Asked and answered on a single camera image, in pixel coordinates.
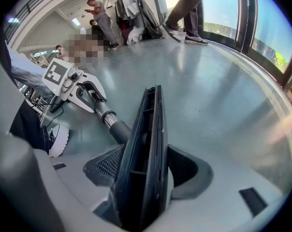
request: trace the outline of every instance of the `man holding phone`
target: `man holding phone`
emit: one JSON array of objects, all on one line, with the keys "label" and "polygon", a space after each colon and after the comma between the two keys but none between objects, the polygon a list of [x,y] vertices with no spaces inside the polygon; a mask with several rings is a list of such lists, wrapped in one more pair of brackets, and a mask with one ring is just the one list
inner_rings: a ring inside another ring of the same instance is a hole
[{"label": "man holding phone", "polygon": [[91,7],[94,7],[94,10],[85,10],[85,11],[93,14],[93,19],[98,23],[103,34],[112,44],[110,49],[115,50],[118,47],[118,43],[111,29],[111,19],[105,13],[103,3],[101,1],[88,0],[87,4]]}]

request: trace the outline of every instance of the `cable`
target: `cable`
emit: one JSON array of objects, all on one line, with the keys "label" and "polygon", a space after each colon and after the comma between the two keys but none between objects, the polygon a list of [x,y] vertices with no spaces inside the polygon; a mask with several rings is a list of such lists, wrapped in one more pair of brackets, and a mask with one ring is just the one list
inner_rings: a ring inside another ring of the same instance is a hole
[{"label": "cable", "polygon": [[[34,106],[56,105],[56,104],[58,104],[58,103],[36,104],[36,105],[33,105],[32,107],[34,107]],[[51,120],[51,122],[50,122],[46,127],[49,127],[50,124],[54,121],[55,118],[58,118],[60,115],[62,115],[62,114],[64,113],[63,107],[60,106],[60,108],[62,109],[62,112],[61,112],[59,115],[57,115],[56,117],[54,117],[54,118]]]},{"label": "cable", "polygon": [[58,118],[60,115],[62,115],[62,114],[64,113],[64,110],[63,110],[62,106],[61,106],[60,108],[62,109],[62,112],[61,112],[58,116],[54,117],[54,118],[51,120],[51,122],[50,122],[46,127],[49,127],[50,124],[53,122],[53,120],[54,120],[55,118]]}]

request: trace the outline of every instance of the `sneaker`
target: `sneaker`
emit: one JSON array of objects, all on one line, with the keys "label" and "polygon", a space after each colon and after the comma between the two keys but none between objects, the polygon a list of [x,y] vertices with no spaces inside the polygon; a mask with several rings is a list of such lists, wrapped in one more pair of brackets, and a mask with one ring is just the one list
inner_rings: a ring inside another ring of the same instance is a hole
[{"label": "sneaker", "polygon": [[171,38],[177,41],[178,43],[181,42],[181,38],[178,31],[171,29],[165,23],[163,25],[160,25],[160,29],[163,33],[164,38]]},{"label": "sneaker", "polygon": [[69,129],[64,125],[56,125],[49,134],[49,157],[60,156],[69,139]]},{"label": "sneaker", "polygon": [[112,44],[111,47],[109,48],[110,51],[114,51],[119,47],[118,43]]},{"label": "sneaker", "polygon": [[208,45],[208,42],[203,40],[200,36],[199,37],[191,37],[191,36],[186,35],[185,43]]}]

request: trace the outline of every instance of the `man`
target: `man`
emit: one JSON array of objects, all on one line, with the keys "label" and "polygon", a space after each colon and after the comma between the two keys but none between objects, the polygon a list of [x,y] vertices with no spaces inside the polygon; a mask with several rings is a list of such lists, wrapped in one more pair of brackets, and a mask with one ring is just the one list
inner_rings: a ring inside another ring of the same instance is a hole
[{"label": "man", "polygon": [[[5,44],[2,28],[0,29],[0,63],[15,84],[9,48]],[[44,150],[50,157],[58,157],[62,154],[69,136],[68,128],[63,125],[56,125],[48,134],[47,127],[41,126],[35,111],[26,101],[21,104],[10,128],[10,133],[26,140],[34,149]]]},{"label": "man", "polygon": [[101,43],[103,43],[104,49],[112,48],[112,44],[106,39],[105,35],[103,34],[101,28],[98,26],[96,21],[94,19],[89,21],[89,24],[91,25],[91,34],[94,35],[92,38],[93,40],[99,40]]},{"label": "man", "polygon": [[67,54],[64,53],[64,49],[61,45],[56,45],[55,49],[59,51],[59,55],[57,56],[57,58],[69,62],[69,57],[67,56]]},{"label": "man", "polygon": [[11,59],[11,73],[13,78],[20,83],[33,88],[45,99],[53,97],[53,92],[42,81],[46,69],[31,62],[26,56],[22,57],[21,54],[12,50],[8,45],[6,45],[6,47]]},{"label": "man", "polygon": [[198,15],[197,6],[202,0],[179,0],[172,10],[167,21],[161,26],[161,29],[177,42],[181,41],[178,34],[178,21],[184,18],[186,30],[186,43],[208,45],[198,34]]},{"label": "man", "polygon": [[86,12],[93,14],[93,19],[98,23],[105,37],[111,43],[111,50],[115,50],[118,47],[116,37],[111,29],[111,19],[105,13],[104,5],[100,1],[88,0],[87,4],[94,7],[94,10],[86,10]]}]

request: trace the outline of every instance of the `gray floor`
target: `gray floor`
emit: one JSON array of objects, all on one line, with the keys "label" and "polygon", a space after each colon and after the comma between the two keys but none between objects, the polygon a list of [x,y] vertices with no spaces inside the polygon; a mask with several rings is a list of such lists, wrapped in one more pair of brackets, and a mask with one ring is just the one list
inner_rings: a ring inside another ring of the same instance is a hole
[{"label": "gray floor", "polygon": [[[109,107],[129,127],[144,89],[162,85],[170,144],[195,155],[201,150],[229,155],[283,192],[291,188],[292,131],[282,121],[292,107],[250,60],[216,43],[162,39],[123,46],[92,61],[82,69],[97,76]],[[71,133],[64,155],[116,143],[96,115],[72,103],[64,110],[60,121]]]}]

